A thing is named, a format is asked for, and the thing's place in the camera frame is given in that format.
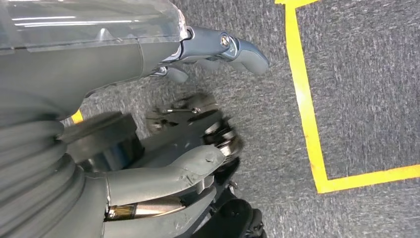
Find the transparent plastic cover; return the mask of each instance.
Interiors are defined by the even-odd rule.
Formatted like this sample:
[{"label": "transparent plastic cover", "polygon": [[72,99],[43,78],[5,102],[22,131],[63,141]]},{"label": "transparent plastic cover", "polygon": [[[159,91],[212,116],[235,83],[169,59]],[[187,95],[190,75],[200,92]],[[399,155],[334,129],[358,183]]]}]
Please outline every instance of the transparent plastic cover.
[{"label": "transparent plastic cover", "polygon": [[168,0],[0,0],[0,54],[187,38]]}]

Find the yellow floor marking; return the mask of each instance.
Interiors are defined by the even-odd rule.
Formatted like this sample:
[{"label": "yellow floor marking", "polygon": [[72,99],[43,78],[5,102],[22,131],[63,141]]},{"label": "yellow floor marking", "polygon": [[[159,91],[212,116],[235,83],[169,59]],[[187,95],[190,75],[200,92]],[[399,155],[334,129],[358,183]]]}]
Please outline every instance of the yellow floor marking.
[{"label": "yellow floor marking", "polygon": [[77,112],[71,116],[71,119],[73,120],[75,124],[83,121],[83,116],[82,116],[82,113],[80,112],[80,109],[77,110]]},{"label": "yellow floor marking", "polygon": [[286,8],[286,48],[296,91],[308,158],[318,193],[420,177],[420,165],[328,180],[305,66],[296,8],[318,0],[275,0]]}]

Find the gray carpet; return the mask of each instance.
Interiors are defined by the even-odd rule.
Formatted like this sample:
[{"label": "gray carpet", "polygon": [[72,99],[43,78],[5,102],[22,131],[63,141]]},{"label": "gray carpet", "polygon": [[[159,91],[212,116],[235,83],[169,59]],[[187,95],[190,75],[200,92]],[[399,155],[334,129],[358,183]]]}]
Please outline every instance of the gray carpet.
[{"label": "gray carpet", "polygon": [[[184,84],[146,78],[91,96],[85,117],[215,95],[246,141],[235,180],[271,238],[418,238],[420,179],[318,195],[274,0],[175,0],[190,25],[226,29],[271,61],[264,76],[190,67]],[[328,177],[420,164],[420,2],[321,0],[298,9]]]}]

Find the robotic finger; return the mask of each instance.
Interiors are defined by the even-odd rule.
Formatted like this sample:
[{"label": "robotic finger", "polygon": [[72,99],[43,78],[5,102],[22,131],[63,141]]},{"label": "robotic finger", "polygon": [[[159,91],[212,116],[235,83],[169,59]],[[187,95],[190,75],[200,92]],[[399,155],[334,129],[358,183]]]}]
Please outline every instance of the robotic finger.
[{"label": "robotic finger", "polygon": [[[178,50],[164,59],[161,64],[199,63],[207,69],[215,69],[218,68],[220,62],[227,62],[236,70],[248,70],[256,75],[261,75],[268,70],[268,59],[248,41],[231,36],[225,31],[202,27],[188,26],[187,31],[189,37],[181,41]],[[169,71],[170,68],[167,65],[162,66],[157,68],[152,76],[165,76],[169,74]],[[183,77],[177,75],[175,80],[185,81],[186,78],[180,80]]]}]

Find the yellow tape line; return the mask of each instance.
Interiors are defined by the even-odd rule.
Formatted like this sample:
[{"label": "yellow tape line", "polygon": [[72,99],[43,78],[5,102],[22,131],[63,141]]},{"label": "yellow tape line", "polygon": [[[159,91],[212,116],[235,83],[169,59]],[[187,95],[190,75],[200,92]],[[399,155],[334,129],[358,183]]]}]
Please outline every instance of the yellow tape line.
[{"label": "yellow tape line", "polygon": [[75,124],[83,121],[83,116],[82,116],[82,113],[80,112],[80,109],[77,110],[77,112],[71,116],[71,119],[73,120]]},{"label": "yellow tape line", "polygon": [[328,180],[312,102],[296,8],[317,0],[276,0],[286,7],[286,48],[296,91],[308,158],[318,193],[420,177],[420,165]]}]

